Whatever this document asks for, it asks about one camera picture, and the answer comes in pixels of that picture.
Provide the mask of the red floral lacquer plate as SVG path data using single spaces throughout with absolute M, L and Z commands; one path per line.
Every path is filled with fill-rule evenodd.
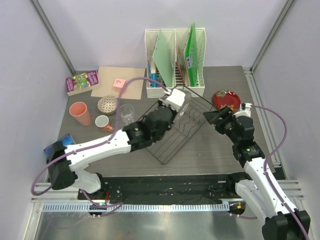
M 241 106 L 241 99 L 235 92 L 224 89 L 213 95 L 212 103 L 217 109 L 229 107 L 232 111 L 237 111 Z

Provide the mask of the brown patterned ceramic bowl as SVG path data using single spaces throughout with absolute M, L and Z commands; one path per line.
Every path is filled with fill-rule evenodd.
M 115 96 L 107 95 L 98 101 L 97 108 L 100 112 L 111 115 L 116 112 L 117 105 L 118 99 Z

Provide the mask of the pink ceramic mug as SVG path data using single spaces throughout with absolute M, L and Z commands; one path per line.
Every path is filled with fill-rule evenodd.
M 114 128 L 110 125 L 110 119 L 106 115 L 99 115 L 94 123 L 103 132 L 114 131 Z

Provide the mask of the pink plastic tumbler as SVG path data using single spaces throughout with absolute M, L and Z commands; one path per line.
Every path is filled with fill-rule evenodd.
M 69 108 L 70 115 L 81 125 L 87 127 L 92 122 L 92 117 L 88 110 L 88 106 L 81 101 L 73 103 Z

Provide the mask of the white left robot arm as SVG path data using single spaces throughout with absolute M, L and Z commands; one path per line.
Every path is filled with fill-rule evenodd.
M 83 166 L 118 154 L 126 154 L 147 148 L 160 141 L 174 123 L 179 109 L 160 103 L 157 108 L 112 135 L 96 140 L 65 146 L 55 142 L 46 162 L 53 190 L 71 186 L 89 193 L 100 200 L 107 192 L 101 176 L 83 170 Z

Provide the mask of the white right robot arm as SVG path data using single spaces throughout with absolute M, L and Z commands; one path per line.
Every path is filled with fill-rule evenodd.
M 240 196 L 261 224 L 265 240 L 307 240 L 311 218 L 287 197 L 271 172 L 268 159 L 254 140 L 255 127 L 251 105 L 242 104 L 234 113 L 228 106 L 203 113 L 221 135 L 233 143 L 235 159 L 244 169 L 227 178 L 226 193 Z

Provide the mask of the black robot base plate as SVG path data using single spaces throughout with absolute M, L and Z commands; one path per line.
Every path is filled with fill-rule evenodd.
M 245 172 L 231 174 L 103 177 L 92 200 L 126 205 L 202 205 L 237 199 L 235 184 L 250 180 Z

